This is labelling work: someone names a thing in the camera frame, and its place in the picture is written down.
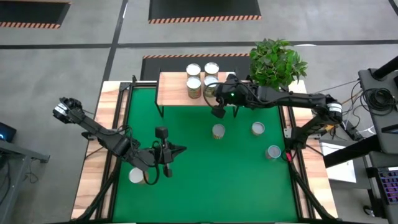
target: potted plant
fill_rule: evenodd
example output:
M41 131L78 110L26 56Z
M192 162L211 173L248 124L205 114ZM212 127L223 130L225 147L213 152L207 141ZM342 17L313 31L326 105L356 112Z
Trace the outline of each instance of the potted plant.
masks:
M301 61L296 51L286 49L288 41L264 39L256 45L250 51L250 76L254 83L279 90L280 86L307 76L307 62Z

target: stacked cans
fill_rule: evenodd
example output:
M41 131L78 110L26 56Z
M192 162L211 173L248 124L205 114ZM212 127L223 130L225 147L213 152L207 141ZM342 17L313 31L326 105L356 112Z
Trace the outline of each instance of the stacked cans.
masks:
M213 97L216 90L216 84L218 82L218 70L219 67L214 62L209 62L205 65L205 96ZM201 68L198 64L192 63L187 66L187 89L188 96L192 99L201 97L201 80L200 80Z

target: gray floor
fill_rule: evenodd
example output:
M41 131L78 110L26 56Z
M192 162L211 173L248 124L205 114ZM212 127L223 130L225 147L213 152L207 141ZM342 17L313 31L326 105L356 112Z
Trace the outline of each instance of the gray floor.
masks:
M122 0L74 0L59 30L0 28L0 45L110 44ZM388 0L259 0L261 21L147 23L148 0L129 0L119 43L288 40L398 39L398 16ZM144 55L247 53L251 47L118 49L110 80L139 77ZM308 62L308 92L358 78L357 72L379 67L398 52L398 45L334 45L294 47ZM77 191L87 142L80 129L52 117L61 96L75 97L94 111L109 49L0 50L0 121L18 129L16 143L51 154L44 166L33 163L40 180L26 183L12 223L67 221ZM353 85L330 90L340 101ZM358 129L372 126L365 110ZM386 223L368 219L369 204L362 190L333 189L339 217L352 222Z

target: green table surface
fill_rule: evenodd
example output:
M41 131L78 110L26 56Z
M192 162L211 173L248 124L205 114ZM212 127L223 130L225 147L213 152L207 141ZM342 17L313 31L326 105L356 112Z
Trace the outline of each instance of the green table surface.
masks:
M155 138L155 127L169 129L169 141L187 146L171 164L173 177L162 170L150 186L129 181L132 166L123 162L114 208L114 222L296 222L297 215L288 164L268 160L271 145L284 149L278 109L239 109L223 119L205 106L165 107L160 117L155 89L132 93L128 124L142 147ZM255 136L251 125L260 121L264 134ZM223 139L213 139L215 124L226 128ZM149 171L152 181L155 170Z

